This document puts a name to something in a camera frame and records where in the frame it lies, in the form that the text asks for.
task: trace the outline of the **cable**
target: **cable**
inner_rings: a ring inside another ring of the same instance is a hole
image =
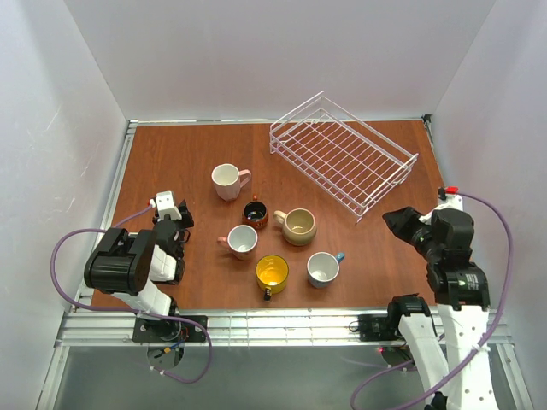
[[[151,209],[152,209],[152,206],[149,205],[149,207],[147,207],[146,209],[143,209],[142,211],[139,211],[136,214],[133,214],[130,217],[125,218],[124,220],[118,222],[115,225],[115,227],[119,227],[120,225],[122,225],[122,224],[126,223],[127,221],[131,220],[132,218],[136,218],[136,217],[144,214],[145,212],[147,212]],[[59,281],[57,279],[57,273],[56,273],[56,258],[57,258],[57,254],[59,253],[59,248],[70,237],[73,237],[74,235],[78,235],[80,233],[86,233],[86,232],[105,233],[106,231],[103,230],[103,229],[85,228],[85,229],[78,229],[76,231],[69,232],[64,237],[59,239],[59,242],[57,242],[57,244],[53,248],[53,251],[51,252],[50,276],[51,276],[51,282],[53,283],[53,286],[55,287],[57,293],[65,301],[69,302],[70,304],[74,305],[75,307],[91,310],[92,312],[129,312],[129,313],[140,314],[141,312],[138,311],[137,309],[131,309],[129,307],[94,307],[94,306],[90,306],[90,305],[85,305],[84,303],[80,303],[80,302],[75,301],[72,297],[67,295],[67,293],[65,293],[65,291],[62,289],[62,287],[59,285]],[[174,374],[174,373],[171,373],[171,372],[166,372],[166,371],[164,371],[163,369],[161,369],[159,367],[156,367],[156,366],[151,366],[150,367],[151,369],[153,368],[154,370],[158,371],[160,374],[168,376],[169,378],[173,378],[173,379],[175,379],[175,380],[177,380],[181,383],[184,383],[184,384],[192,384],[192,383],[195,383],[195,382],[201,380],[201,378],[203,376],[205,376],[205,373],[207,373],[209,367],[211,366],[211,361],[213,360],[213,343],[211,342],[211,336],[207,332],[207,329],[205,329],[205,327],[203,327],[200,323],[197,323],[193,320],[189,320],[189,319],[185,319],[185,318],[179,318],[179,317],[176,317],[176,316],[164,316],[162,314],[156,314],[156,313],[147,313],[146,315],[150,316],[152,318],[156,318],[156,319],[174,320],[176,322],[187,323],[188,325],[198,327],[203,332],[203,334],[207,338],[207,344],[209,346],[209,355],[208,355],[208,358],[207,358],[207,363],[205,364],[205,367],[203,368],[202,372],[199,373],[195,378],[182,378],[181,376],[179,376],[177,374]]]
[[[483,335],[483,337],[479,340],[477,343],[480,348],[482,348],[488,339],[492,336],[494,333],[494,330],[496,330],[497,325],[499,324],[499,321],[502,318],[503,310],[505,309],[505,303],[507,301],[507,293],[509,291],[509,286],[511,284],[511,280],[513,279],[513,234],[511,233],[511,229],[509,228],[509,224],[507,220],[503,217],[502,213],[490,202],[488,202],[486,199],[479,198],[477,196],[471,195],[471,194],[465,194],[462,192],[458,192],[458,195],[465,196],[467,198],[474,199],[475,201],[481,202],[482,204],[486,205],[488,208],[496,214],[496,216],[499,218],[500,222],[503,225],[503,229],[505,229],[505,233],[507,235],[507,243],[508,243],[508,253],[507,253],[507,267],[505,269],[505,279],[503,281],[503,287],[502,287],[502,294],[499,299],[499,305],[497,307],[496,315],[494,316],[494,320],[492,321],[490,327],[486,330],[486,333]],[[462,360],[462,362],[454,367],[441,381],[439,381],[437,384],[435,384],[433,387],[431,387],[428,391],[424,392],[420,397],[408,401],[402,405],[399,405],[397,407],[390,408],[388,410],[405,410],[409,407],[412,407],[414,404],[418,404],[421,401],[424,401],[429,396],[434,395],[436,391],[444,387],[456,374],[462,371],[462,369],[468,365],[468,363],[475,357],[475,355],[479,351],[476,349],[471,350],[469,354],[465,357],[465,359]],[[356,406],[356,398],[359,392],[370,382],[375,380],[377,377],[386,374],[392,370],[395,370],[395,367],[392,367],[391,369],[384,370],[383,372],[380,372],[371,378],[368,378],[357,388],[354,390],[353,394],[351,395],[350,399],[350,405],[353,410],[360,410],[359,407]]]

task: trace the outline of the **beige mug handle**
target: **beige mug handle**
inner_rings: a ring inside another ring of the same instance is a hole
[[[230,249],[230,245],[228,245],[228,238],[227,237],[218,237],[216,238],[216,242],[223,248]]]
[[[281,212],[281,211],[275,211],[273,213],[273,217],[275,218],[275,220],[277,220],[281,225],[283,225],[283,223],[285,222],[285,218],[287,217],[287,214],[285,212]]]
[[[244,179],[243,181],[241,181],[241,177],[243,177],[244,175],[249,175],[248,178]],[[239,171],[239,186],[241,188],[244,187],[245,184],[247,184],[249,181],[250,181],[250,171],[248,169],[244,169],[243,171]]]

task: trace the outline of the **pink mug handle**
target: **pink mug handle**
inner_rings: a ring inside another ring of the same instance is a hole
[[[239,171],[239,179],[241,179],[241,177],[243,177],[244,175],[249,175],[249,177],[244,179],[243,181],[240,180],[239,186],[241,188],[243,188],[244,185],[247,184],[250,181],[250,171],[248,169],[244,169],[243,171]]]
[[[216,242],[217,242],[220,246],[222,246],[222,247],[224,247],[224,248],[226,248],[226,249],[230,248],[230,247],[228,246],[228,238],[227,238],[227,237],[218,237],[218,238],[216,238]]]

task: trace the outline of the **pink mug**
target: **pink mug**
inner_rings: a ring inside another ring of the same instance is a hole
[[[250,181],[250,171],[244,169],[239,171],[232,164],[222,164],[216,167],[211,173],[216,193],[225,200],[233,201],[239,195],[241,188]]]

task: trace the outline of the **white wire rack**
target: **white wire rack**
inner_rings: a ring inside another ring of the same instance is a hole
[[[270,153],[275,152],[345,205],[357,222],[407,178],[418,159],[323,91],[271,125]]]

